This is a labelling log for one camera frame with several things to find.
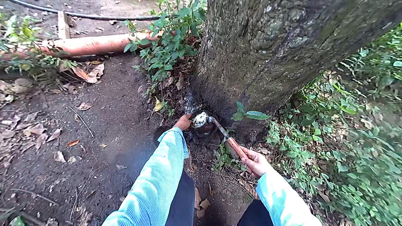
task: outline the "dirt ground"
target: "dirt ground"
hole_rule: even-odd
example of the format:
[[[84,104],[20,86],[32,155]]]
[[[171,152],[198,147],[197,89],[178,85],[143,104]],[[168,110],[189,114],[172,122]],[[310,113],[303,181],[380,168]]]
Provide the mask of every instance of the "dirt ground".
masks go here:
[[[156,8],[155,1],[127,1],[116,4],[114,0],[82,0],[82,1],[28,1],[36,5],[52,5],[56,9],[65,9],[81,13],[104,15],[143,15]],[[42,15],[42,11],[27,10],[10,2],[2,2],[5,10],[16,14],[35,14],[43,19],[47,32],[56,31],[57,17],[55,14]],[[138,27],[145,27],[147,22],[139,22]],[[104,28],[97,33],[96,27]],[[86,31],[88,35],[119,34],[127,31],[123,25],[111,25],[108,21],[77,20],[78,31]],[[73,37],[83,37],[86,34],[74,34]],[[44,125],[45,133],[51,135],[56,129],[62,129],[59,139],[45,143],[36,150],[31,147],[22,151],[23,146],[13,148],[4,146],[2,150],[10,150],[13,159],[11,164],[0,165],[1,174],[1,208],[24,206],[24,212],[46,222],[55,218],[59,225],[101,225],[105,218],[120,206],[133,182],[140,173],[146,160],[152,155],[156,146],[152,132],[159,126],[161,118],[153,114],[153,104],[147,104],[147,97],[138,92],[139,87],[146,88],[145,75],[135,71],[131,66],[139,65],[139,57],[121,55],[106,60],[105,73],[102,82],[92,86],[78,87],[78,94],[50,94],[34,92],[30,99],[16,100],[6,105],[2,110],[13,110],[22,113],[24,119],[29,113],[39,112],[31,122]],[[88,124],[92,138],[81,121],[76,121],[74,112],[81,102],[93,105],[86,111],[79,111]],[[0,119],[12,119],[17,112],[0,112]],[[177,120],[183,112],[169,119],[167,125]],[[79,140],[79,143],[67,147],[66,143]],[[205,211],[205,216],[198,219],[194,216],[194,225],[235,225],[246,210],[252,198],[233,179],[212,173],[211,158],[213,146],[207,143],[188,143],[192,165],[186,169],[199,189],[202,200],[208,199],[211,205]],[[75,157],[73,163],[57,162],[54,153],[61,151],[65,159]],[[41,195],[31,195],[23,189]]]

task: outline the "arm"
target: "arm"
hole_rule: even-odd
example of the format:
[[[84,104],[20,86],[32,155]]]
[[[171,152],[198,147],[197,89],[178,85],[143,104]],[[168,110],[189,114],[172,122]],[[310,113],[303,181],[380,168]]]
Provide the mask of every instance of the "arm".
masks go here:
[[[103,225],[165,225],[183,171],[183,160],[189,155],[179,127],[159,137],[159,146],[145,163],[119,210],[111,213]]]
[[[242,159],[261,178],[256,188],[257,194],[267,208],[275,226],[313,225],[321,222],[311,214],[309,207],[286,180],[275,171],[260,153],[242,147],[250,159]]]

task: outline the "tree trunk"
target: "tree trunk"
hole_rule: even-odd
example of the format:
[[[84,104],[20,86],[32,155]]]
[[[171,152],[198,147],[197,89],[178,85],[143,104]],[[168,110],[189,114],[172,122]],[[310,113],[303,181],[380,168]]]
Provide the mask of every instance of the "tree trunk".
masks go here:
[[[401,19],[400,0],[208,0],[191,85],[226,126],[236,101],[274,115],[309,81]],[[235,127],[255,138],[257,124],[244,119]]]

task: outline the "black pants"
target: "black pants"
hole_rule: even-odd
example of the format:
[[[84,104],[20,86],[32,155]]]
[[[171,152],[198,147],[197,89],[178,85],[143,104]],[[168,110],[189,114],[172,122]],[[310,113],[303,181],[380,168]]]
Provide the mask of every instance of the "black pants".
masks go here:
[[[165,226],[193,225],[194,197],[194,181],[183,171]],[[273,223],[264,204],[260,200],[254,200],[237,226],[273,226]]]

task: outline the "wooden plank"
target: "wooden plank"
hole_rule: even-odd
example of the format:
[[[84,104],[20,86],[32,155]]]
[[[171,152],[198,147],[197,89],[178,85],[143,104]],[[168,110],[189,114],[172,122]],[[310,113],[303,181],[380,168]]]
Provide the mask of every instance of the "wooden plank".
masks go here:
[[[68,17],[63,11],[59,11],[58,15],[58,27],[59,27],[59,39],[70,38],[70,27],[68,26]]]

